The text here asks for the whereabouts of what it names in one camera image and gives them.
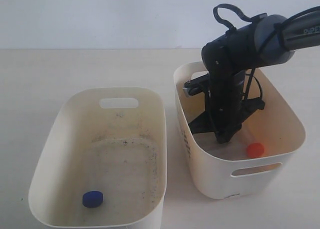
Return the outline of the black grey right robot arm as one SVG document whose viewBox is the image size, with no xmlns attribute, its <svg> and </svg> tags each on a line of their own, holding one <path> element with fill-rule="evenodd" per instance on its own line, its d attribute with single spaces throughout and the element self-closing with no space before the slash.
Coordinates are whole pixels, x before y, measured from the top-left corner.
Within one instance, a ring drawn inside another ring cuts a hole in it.
<svg viewBox="0 0 320 229">
<path fill-rule="evenodd" d="M 204 94 L 204 111 L 188 123 L 192 134 L 214 133 L 229 142 L 243 122 L 265 108 L 261 96 L 249 98 L 257 68 L 288 62 L 296 50 L 320 44 L 320 8 L 291 17 L 261 13 L 248 17 L 235 5 L 221 3 L 212 10 L 226 32 L 201 49 L 207 73 L 185 82 L 186 96 Z"/>
</svg>

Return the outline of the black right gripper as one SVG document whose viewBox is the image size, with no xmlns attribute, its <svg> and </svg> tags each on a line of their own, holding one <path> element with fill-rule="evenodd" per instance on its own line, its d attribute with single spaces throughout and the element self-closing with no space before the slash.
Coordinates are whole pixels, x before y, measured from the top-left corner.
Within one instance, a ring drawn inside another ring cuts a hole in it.
<svg viewBox="0 0 320 229">
<path fill-rule="evenodd" d="M 253 80 L 255 80 L 259 96 L 249 97 Z M 219 144 L 228 143 L 242 129 L 242 123 L 256 111 L 264 110 L 263 90 L 255 77 L 255 72 L 241 71 L 227 80 L 218 91 L 212 89 L 209 110 L 202 112 L 188 123 L 191 133 L 215 133 Z"/>
</svg>

